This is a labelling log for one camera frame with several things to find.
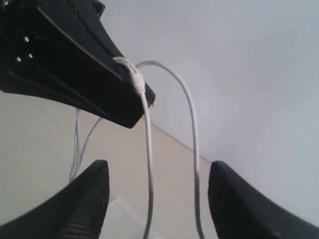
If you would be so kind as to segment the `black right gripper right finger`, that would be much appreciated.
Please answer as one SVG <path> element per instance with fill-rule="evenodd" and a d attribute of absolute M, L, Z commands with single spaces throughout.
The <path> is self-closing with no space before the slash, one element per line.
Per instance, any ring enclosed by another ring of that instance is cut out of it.
<path fill-rule="evenodd" d="M 317 239 L 318 227 L 265 197 L 222 161 L 211 164 L 211 217 L 220 239 Z"/>

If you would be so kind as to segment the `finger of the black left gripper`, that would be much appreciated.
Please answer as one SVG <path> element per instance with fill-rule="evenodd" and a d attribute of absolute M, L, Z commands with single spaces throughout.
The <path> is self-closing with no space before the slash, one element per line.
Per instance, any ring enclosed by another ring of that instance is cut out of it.
<path fill-rule="evenodd" d="M 0 89 L 48 99 L 133 128 L 144 115 L 100 0 L 3 0 Z"/>

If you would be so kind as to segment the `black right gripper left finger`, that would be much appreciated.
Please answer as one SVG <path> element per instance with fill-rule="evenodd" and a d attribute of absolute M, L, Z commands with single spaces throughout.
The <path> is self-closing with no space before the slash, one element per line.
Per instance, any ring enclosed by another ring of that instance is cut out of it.
<path fill-rule="evenodd" d="M 53 197 L 2 225 L 2 239 L 97 239 L 110 197 L 106 160 L 94 161 Z"/>

